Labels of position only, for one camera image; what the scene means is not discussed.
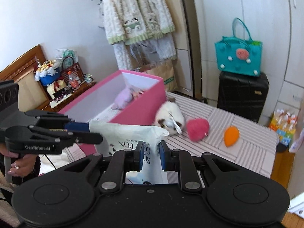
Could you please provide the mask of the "left hand with ring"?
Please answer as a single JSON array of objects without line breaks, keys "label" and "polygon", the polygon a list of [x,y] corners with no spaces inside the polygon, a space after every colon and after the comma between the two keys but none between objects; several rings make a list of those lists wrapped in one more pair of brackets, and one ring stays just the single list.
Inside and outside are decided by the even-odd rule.
[{"label": "left hand with ring", "polygon": [[11,162],[12,158],[16,158],[14,163],[11,165],[5,166],[5,171],[7,176],[13,177],[26,177],[32,173],[35,169],[35,164],[39,161],[38,155],[26,154],[22,158],[19,158],[19,155],[13,152],[9,152],[5,144],[1,143],[1,154],[4,156],[4,159],[7,159],[7,162]]}]

